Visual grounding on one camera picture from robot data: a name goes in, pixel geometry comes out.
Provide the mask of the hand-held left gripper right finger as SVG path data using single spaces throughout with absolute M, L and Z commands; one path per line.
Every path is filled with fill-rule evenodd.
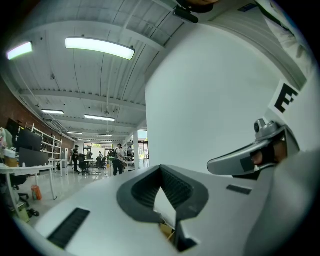
M 160 165 L 161 188 L 176 211 L 175 240 L 161 239 L 162 256 L 243 256 L 274 175 L 230 178 Z

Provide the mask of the person's right hand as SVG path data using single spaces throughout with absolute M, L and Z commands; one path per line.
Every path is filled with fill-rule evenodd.
M 251 155 L 252 163 L 256 166 L 273 163 L 279 164 L 288 156 L 287 145 L 280 140 L 269 144 Z

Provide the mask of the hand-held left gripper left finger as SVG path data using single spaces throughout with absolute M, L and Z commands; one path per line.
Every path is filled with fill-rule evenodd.
M 86 185 L 50 209 L 35 225 L 54 251 L 72 256 L 173 256 L 153 206 L 134 197 L 151 193 L 158 166 L 126 172 Z

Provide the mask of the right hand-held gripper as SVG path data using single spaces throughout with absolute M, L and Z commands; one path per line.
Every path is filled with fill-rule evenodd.
M 276 155 L 276 145 L 284 144 L 284 157 L 300 151 L 298 142 L 286 124 L 284 113 L 292 106 L 299 91 L 289 83 L 280 81 L 269 103 L 266 117 L 254 122 L 255 141 L 229 154 L 207 163 L 210 173 L 219 176 L 247 176 L 274 168 L 281 158 Z

